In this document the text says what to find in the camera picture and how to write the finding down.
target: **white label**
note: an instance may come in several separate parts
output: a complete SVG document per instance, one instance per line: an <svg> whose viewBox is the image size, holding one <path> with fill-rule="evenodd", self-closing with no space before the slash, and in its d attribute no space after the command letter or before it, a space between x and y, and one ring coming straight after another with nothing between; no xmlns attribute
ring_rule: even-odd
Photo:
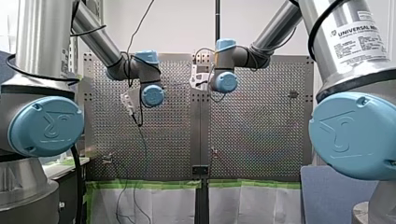
<svg viewBox="0 0 396 224"><path fill-rule="evenodd" d="M68 78L69 72L69 51L67 49L62 50L62 60L61 60L61 75L64 78Z"/></svg>
<svg viewBox="0 0 396 224"><path fill-rule="evenodd" d="M361 21L374 21L373 13L368 11L358 11L359 19Z"/></svg>
<svg viewBox="0 0 396 224"><path fill-rule="evenodd" d="M373 21L356 21L331 33L334 58L339 65L387 59L387 49Z"/></svg>

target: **white wall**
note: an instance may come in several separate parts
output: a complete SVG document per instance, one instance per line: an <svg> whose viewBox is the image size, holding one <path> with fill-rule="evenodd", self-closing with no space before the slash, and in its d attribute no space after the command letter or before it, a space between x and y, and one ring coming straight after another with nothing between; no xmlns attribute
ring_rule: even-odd
<svg viewBox="0 0 396 224"><path fill-rule="evenodd" d="M107 30L121 50L126 50L129 38L145 12L150 0L103 0ZM389 57L396 60L396 0L368 0ZM221 37L236 39L248 46L272 19L284 1L222 0ZM159 52L191 53L202 47L214 48L214 0L157 0L141 30L134 39L132 51L156 49ZM307 34L302 22L293 39L276 54L307 55ZM321 85L318 70L314 90Z"/></svg>

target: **vertical metal pole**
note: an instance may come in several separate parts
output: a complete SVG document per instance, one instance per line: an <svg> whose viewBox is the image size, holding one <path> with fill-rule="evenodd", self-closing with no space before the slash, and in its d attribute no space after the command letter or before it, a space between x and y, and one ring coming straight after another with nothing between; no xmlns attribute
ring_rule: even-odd
<svg viewBox="0 0 396 224"><path fill-rule="evenodd" d="M220 39L220 0L216 0L216 41Z"/></svg>
<svg viewBox="0 0 396 224"><path fill-rule="evenodd" d="M16 65L43 77L66 77L71 0L20 0Z"/></svg>

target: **perforated metal pegboard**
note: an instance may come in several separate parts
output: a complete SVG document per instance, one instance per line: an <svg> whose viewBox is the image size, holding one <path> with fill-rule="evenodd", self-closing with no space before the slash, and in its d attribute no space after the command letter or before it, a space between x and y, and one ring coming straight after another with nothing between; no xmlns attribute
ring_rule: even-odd
<svg viewBox="0 0 396 224"><path fill-rule="evenodd" d="M148 147L145 174L142 139L120 102L120 95L128 90L127 83L109 80L100 61L86 54L86 153L93 156L87 172L90 180L143 176L155 180L191 179L191 56L160 55L160 60L166 99L162 106L143 111L141 131ZM102 157L110 153L113 164L103 164Z"/></svg>
<svg viewBox="0 0 396 224"><path fill-rule="evenodd" d="M237 90L211 103L211 178L299 180L311 161L313 69L309 58L275 56L266 69L235 70Z"/></svg>

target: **black bracket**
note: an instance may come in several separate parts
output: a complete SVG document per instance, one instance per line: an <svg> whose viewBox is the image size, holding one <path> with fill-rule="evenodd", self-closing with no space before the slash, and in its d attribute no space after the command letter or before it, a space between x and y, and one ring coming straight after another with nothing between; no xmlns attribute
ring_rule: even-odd
<svg viewBox="0 0 396 224"><path fill-rule="evenodd" d="M208 165L193 165L192 166L193 175L208 175L209 166Z"/></svg>

